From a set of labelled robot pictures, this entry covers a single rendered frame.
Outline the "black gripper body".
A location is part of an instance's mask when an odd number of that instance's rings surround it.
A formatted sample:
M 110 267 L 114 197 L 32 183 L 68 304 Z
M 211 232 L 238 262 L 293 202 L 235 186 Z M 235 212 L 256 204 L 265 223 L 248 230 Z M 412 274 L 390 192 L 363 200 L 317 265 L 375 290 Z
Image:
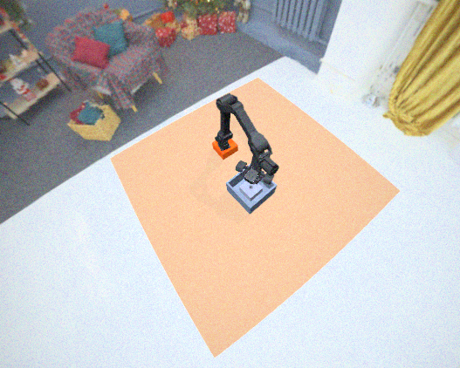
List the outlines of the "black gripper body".
M 253 164 L 252 162 L 251 162 L 251 165 L 250 165 L 250 166 L 246 166 L 246 165 L 247 165 L 247 162 L 244 162 L 244 161 L 240 160 L 240 161 L 237 163 L 235 170 L 241 173 L 241 172 L 243 172 L 243 169 L 245 169 L 245 173 L 247 174 L 247 172 L 249 171 L 249 168 L 250 168 L 251 166 L 253 166 L 255 170 L 259 170 L 259 171 L 260 171 L 261 174 L 260 174 L 259 178 L 262 179 L 262 178 L 264 177 L 263 182 L 266 183 L 266 184 L 271 185 L 271 182 L 272 182 L 272 180 L 273 180 L 275 174 L 272 175 L 272 176 L 268 175 L 268 173 L 265 174 L 264 171 L 262 171 L 262 168 L 261 168 L 260 166 L 255 165 L 255 164 Z

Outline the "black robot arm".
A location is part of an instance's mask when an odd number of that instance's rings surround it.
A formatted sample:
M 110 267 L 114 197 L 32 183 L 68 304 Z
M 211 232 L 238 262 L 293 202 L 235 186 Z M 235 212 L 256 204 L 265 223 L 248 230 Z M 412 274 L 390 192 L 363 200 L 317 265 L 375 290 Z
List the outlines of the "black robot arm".
M 223 95 L 216 99 L 216 108 L 220 110 L 220 130 L 215 140 L 220 150 L 230 148 L 229 139 L 233 138 L 233 133 L 230 131 L 230 113 L 232 113 L 248 137 L 248 145 L 253 154 L 252 163 L 263 168 L 268 175 L 274 175 L 279 170 L 279 165 L 271 159 L 273 154 L 271 145 L 265 136 L 257 131 L 238 97 L 230 93 Z M 250 184 L 258 184 L 260 174 L 259 170 L 251 166 L 244 180 Z

